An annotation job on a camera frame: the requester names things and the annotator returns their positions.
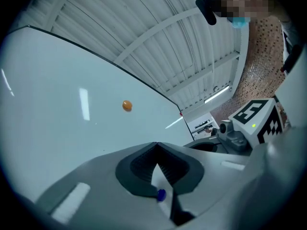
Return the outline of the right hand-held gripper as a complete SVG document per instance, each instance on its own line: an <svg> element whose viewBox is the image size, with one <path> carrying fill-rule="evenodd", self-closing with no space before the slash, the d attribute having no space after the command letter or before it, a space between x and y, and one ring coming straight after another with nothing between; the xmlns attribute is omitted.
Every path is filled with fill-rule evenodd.
<svg viewBox="0 0 307 230"><path fill-rule="evenodd" d="M249 154L284 132L275 99L254 99L220 123L218 139L197 139L184 147L222 154Z"/></svg>

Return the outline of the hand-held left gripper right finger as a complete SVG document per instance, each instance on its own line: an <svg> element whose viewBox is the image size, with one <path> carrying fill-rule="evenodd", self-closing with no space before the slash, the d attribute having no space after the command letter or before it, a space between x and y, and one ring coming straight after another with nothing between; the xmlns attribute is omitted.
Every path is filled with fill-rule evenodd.
<svg viewBox="0 0 307 230"><path fill-rule="evenodd" d="M157 144L168 190L156 230L239 230L245 205L264 169L264 149L249 156Z"/></svg>

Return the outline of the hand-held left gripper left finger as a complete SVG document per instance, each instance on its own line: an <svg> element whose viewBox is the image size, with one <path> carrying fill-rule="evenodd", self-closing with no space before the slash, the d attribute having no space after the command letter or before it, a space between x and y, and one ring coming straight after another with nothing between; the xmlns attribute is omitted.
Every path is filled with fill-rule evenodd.
<svg viewBox="0 0 307 230"><path fill-rule="evenodd" d="M171 230L151 183L157 143L98 156L65 175L37 206L68 230Z"/></svg>

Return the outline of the ceiling light panel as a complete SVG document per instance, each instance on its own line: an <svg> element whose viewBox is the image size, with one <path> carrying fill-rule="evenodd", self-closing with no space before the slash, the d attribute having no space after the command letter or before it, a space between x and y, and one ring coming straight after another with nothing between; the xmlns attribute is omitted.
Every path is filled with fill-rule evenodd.
<svg viewBox="0 0 307 230"><path fill-rule="evenodd" d="M232 86L227 85L226 87L224 87L223 89L221 89L219 92L215 93L214 95L212 95L211 97L209 97L208 99L204 100L204 104L207 104L208 102L212 101L214 98L218 97L219 95L221 95L222 93L226 92L227 90L231 89Z"/></svg>

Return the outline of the black-framed whiteboard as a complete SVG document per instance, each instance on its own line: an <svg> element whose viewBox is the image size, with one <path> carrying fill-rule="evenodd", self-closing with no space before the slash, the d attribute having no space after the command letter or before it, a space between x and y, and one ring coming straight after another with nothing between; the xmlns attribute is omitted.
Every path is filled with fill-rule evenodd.
<svg viewBox="0 0 307 230"><path fill-rule="evenodd" d="M190 143L179 113L140 79L53 34L24 27L0 46L0 156L14 191L31 201L97 156Z"/></svg>

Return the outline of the blue face mask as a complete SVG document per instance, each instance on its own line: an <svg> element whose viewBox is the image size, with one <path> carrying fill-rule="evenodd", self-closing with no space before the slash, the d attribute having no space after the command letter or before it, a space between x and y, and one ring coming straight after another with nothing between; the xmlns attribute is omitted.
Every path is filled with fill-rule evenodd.
<svg viewBox="0 0 307 230"><path fill-rule="evenodd" d="M241 29L248 25L250 18L248 17L234 17L232 18L232 26L236 29Z"/></svg>

